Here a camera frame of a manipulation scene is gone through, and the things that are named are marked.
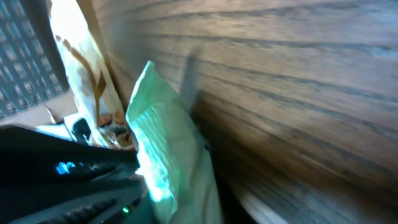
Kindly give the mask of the brown snack packet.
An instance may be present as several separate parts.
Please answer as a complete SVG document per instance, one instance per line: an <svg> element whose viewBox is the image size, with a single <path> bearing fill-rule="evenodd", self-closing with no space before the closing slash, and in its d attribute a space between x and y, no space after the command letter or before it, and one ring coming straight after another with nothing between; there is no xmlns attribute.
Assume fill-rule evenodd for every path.
<svg viewBox="0 0 398 224"><path fill-rule="evenodd" d="M78 112L91 131L89 143L134 149L121 100L78 3L51 0L50 26Z"/></svg>

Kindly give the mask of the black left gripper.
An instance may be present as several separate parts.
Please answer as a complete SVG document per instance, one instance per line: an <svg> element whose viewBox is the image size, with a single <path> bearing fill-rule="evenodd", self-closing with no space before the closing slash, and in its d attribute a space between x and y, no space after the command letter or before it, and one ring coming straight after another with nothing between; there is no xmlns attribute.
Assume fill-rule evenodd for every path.
<svg viewBox="0 0 398 224"><path fill-rule="evenodd" d="M133 150L1 127L2 223L148 223Z"/></svg>

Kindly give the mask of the light blue wipes pack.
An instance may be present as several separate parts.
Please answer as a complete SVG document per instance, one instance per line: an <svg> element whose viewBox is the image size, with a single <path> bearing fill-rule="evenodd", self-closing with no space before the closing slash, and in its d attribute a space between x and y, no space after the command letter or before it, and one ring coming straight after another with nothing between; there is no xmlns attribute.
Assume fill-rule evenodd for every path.
<svg viewBox="0 0 398 224"><path fill-rule="evenodd" d="M206 141L178 93L147 62L126 111L159 223L223 223Z"/></svg>

